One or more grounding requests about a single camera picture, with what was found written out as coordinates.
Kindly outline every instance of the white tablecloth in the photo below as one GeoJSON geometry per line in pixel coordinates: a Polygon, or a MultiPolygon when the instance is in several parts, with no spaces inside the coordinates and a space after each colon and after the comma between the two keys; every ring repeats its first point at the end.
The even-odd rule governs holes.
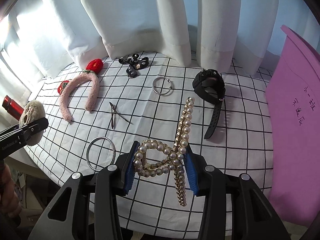
{"type": "MultiPolygon", "coordinates": [[[[64,80],[77,76],[81,69],[67,66],[55,79],[45,78],[37,96],[44,104],[49,127],[40,143],[26,150],[34,162],[56,183],[63,185],[76,171],[84,175],[93,171],[86,163],[89,142],[97,136],[107,136],[116,146],[116,156],[129,152],[134,140],[142,142],[154,138],[173,146],[178,120],[187,97],[195,97],[189,143],[194,153],[204,156],[208,164],[226,174],[238,176],[247,172],[268,195],[272,182],[273,145],[265,87],[272,73],[259,69],[248,76],[233,61],[228,73],[223,73],[226,96],[218,127],[209,140],[204,134],[210,123],[213,105],[204,102],[194,92],[192,81],[201,71],[180,67],[176,60],[155,52],[143,52],[149,57],[150,67],[139,70],[139,76],[127,78],[126,66],[118,60],[103,59],[99,73],[100,92],[95,110],[84,110],[91,83],[77,88],[70,98],[69,109],[74,121],[68,124],[59,110],[57,88],[64,80]],[[169,78],[173,90],[159,96],[152,90],[158,76],[169,78]],[[112,102],[119,113],[130,120],[129,125],[116,115],[115,129],[111,129],[112,102]]],[[[168,87],[159,80],[157,85],[168,87]]],[[[90,162],[102,168],[111,160],[110,144],[102,141],[93,145],[90,162]]],[[[156,150],[148,151],[148,162],[164,158],[156,150]]],[[[154,178],[135,177],[132,190],[126,197],[117,197],[120,224],[124,228],[175,238],[197,238],[204,205],[203,197],[194,197],[186,182],[187,206],[179,205],[173,173],[154,178]]],[[[93,210],[94,194],[90,208],[93,210]]],[[[231,199],[227,195],[226,234],[231,234],[231,199]]]]}

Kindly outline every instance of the pink storage bin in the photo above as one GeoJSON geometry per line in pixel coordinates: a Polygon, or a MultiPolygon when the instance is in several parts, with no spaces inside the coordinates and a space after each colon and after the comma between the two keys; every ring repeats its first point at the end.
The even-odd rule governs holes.
{"type": "Polygon", "coordinates": [[[287,34],[266,88],[273,138],[269,201],[282,220],[310,226],[320,210],[320,55],[287,34]]]}

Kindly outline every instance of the silver bangle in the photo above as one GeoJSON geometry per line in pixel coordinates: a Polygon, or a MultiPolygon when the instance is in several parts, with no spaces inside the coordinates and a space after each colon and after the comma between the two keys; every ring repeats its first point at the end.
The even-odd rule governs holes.
{"type": "Polygon", "coordinates": [[[165,78],[165,77],[157,77],[157,78],[154,79],[154,81],[153,81],[153,83],[152,83],[152,89],[153,89],[153,91],[154,91],[155,93],[157,93],[158,95],[161,95],[161,96],[166,95],[166,94],[168,94],[168,93],[171,91],[171,89],[172,89],[171,81],[170,81],[169,79],[165,78]],[[167,91],[167,92],[165,92],[165,93],[159,93],[158,91],[155,90],[155,82],[156,82],[157,80],[159,80],[159,79],[165,79],[165,80],[167,80],[167,81],[169,82],[169,84],[170,84],[169,91],[167,91]]]}
{"type": "Polygon", "coordinates": [[[94,171],[101,171],[102,169],[101,169],[101,170],[98,170],[98,169],[95,169],[95,168],[93,168],[93,167],[91,166],[91,164],[90,164],[90,162],[89,162],[89,150],[90,150],[92,144],[94,144],[96,141],[101,140],[101,139],[105,139],[105,140],[107,140],[107,141],[111,144],[111,147],[112,147],[112,160],[111,160],[110,164],[112,164],[112,163],[114,162],[115,158],[116,158],[116,147],[115,147],[115,145],[113,144],[113,142],[112,142],[109,138],[103,137],[103,136],[99,136],[99,137],[94,138],[94,139],[89,143],[88,148],[87,148],[87,153],[86,153],[87,164],[88,164],[88,166],[90,167],[90,169],[92,169],[92,170],[94,170],[94,171]]]}

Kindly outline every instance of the fuzzy beige object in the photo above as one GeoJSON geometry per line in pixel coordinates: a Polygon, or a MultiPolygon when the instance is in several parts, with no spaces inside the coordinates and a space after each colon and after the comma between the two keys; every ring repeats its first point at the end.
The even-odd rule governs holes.
{"type": "MultiPolygon", "coordinates": [[[[31,123],[35,120],[38,120],[42,117],[45,117],[45,110],[41,102],[37,100],[32,100],[27,103],[26,107],[23,110],[23,113],[19,120],[19,127],[31,123]]],[[[27,145],[33,146],[40,142],[41,137],[44,131],[41,131],[35,135],[33,135],[28,141],[27,145]]]]}

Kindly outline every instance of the pearl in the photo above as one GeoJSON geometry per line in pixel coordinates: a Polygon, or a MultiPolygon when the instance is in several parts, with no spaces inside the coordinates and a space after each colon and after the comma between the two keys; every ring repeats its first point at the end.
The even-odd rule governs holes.
{"type": "Polygon", "coordinates": [[[173,171],[176,167],[173,164],[169,164],[168,168],[170,171],[173,171]]]}
{"type": "Polygon", "coordinates": [[[145,173],[146,173],[146,172],[145,172],[144,170],[142,170],[142,171],[140,171],[140,172],[138,173],[138,175],[139,175],[139,176],[144,176],[145,173]]]}
{"type": "Polygon", "coordinates": [[[163,145],[162,145],[162,144],[159,144],[159,145],[157,146],[157,150],[158,150],[159,152],[162,152],[162,151],[164,150],[163,145]]]}
{"type": "Polygon", "coordinates": [[[158,144],[156,142],[151,143],[151,149],[156,149],[158,144]]]}
{"type": "Polygon", "coordinates": [[[149,143],[149,142],[146,142],[144,145],[145,145],[145,147],[146,147],[147,149],[150,149],[150,148],[151,148],[151,143],[149,143]]]}
{"type": "Polygon", "coordinates": [[[182,139],[182,140],[188,140],[188,139],[189,139],[189,135],[188,135],[187,133],[183,133],[183,134],[181,135],[181,139],[182,139]]]}
{"type": "Polygon", "coordinates": [[[185,154],[187,152],[187,150],[185,149],[185,147],[180,147],[179,152],[182,154],[185,154]]]}
{"type": "Polygon", "coordinates": [[[157,170],[156,170],[156,174],[157,174],[157,175],[160,176],[160,175],[162,175],[162,173],[163,173],[162,169],[157,169],[157,170]]]}
{"type": "Polygon", "coordinates": [[[145,153],[145,152],[147,151],[147,148],[146,148],[145,146],[140,146],[139,149],[138,149],[138,151],[139,151],[140,153],[145,153]]]}
{"type": "Polygon", "coordinates": [[[168,168],[168,167],[163,167],[163,168],[162,168],[162,172],[163,172],[164,174],[167,174],[167,173],[169,172],[169,168],[168,168]]]}
{"type": "Polygon", "coordinates": [[[182,129],[182,131],[183,131],[184,133],[190,133],[190,128],[189,128],[189,127],[184,127],[184,128],[182,129]]]}
{"type": "Polygon", "coordinates": [[[141,171],[143,171],[143,169],[142,169],[141,166],[135,167],[134,170],[135,170],[135,172],[141,172],[141,171]]]}
{"type": "Polygon", "coordinates": [[[177,158],[178,158],[178,160],[183,160],[183,158],[184,158],[184,155],[182,154],[182,153],[179,153],[178,155],[177,155],[177,158]]]}
{"type": "Polygon", "coordinates": [[[170,152],[171,152],[171,150],[170,150],[169,148],[165,148],[165,149],[163,150],[163,153],[164,153],[165,155],[169,155],[170,152]]]}
{"type": "Polygon", "coordinates": [[[172,160],[172,164],[177,166],[180,164],[180,161],[178,159],[174,159],[174,160],[172,160]]]}
{"type": "Polygon", "coordinates": [[[187,106],[190,107],[190,108],[193,108],[195,106],[195,104],[193,102],[188,102],[187,106]]]}
{"type": "Polygon", "coordinates": [[[185,115],[184,115],[184,118],[185,118],[186,120],[191,120],[191,119],[192,119],[192,115],[191,115],[191,114],[185,114],[185,115]]]}
{"type": "Polygon", "coordinates": [[[182,147],[187,147],[187,146],[188,146],[188,141],[182,140],[182,141],[180,142],[180,145],[181,145],[182,147]]]}
{"type": "Polygon", "coordinates": [[[143,158],[143,155],[140,152],[136,152],[134,158],[137,159],[137,160],[141,160],[143,158]]]}
{"type": "Polygon", "coordinates": [[[190,120],[185,120],[183,122],[184,126],[189,127],[191,125],[191,121],[190,120]]]}
{"type": "Polygon", "coordinates": [[[142,164],[142,162],[140,160],[135,160],[134,163],[133,163],[133,165],[135,167],[139,167],[139,166],[141,166],[141,164],[142,164]]]}
{"type": "Polygon", "coordinates": [[[192,109],[191,107],[188,107],[188,108],[186,109],[186,113],[187,113],[187,114],[192,114],[192,113],[193,113],[193,109],[192,109]]]}
{"type": "Polygon", "coordinates": [[[170,159],[174,159],[176,157],[176,154],[174,152],[170,153],[169,154],[169,158],[170,159]]]}

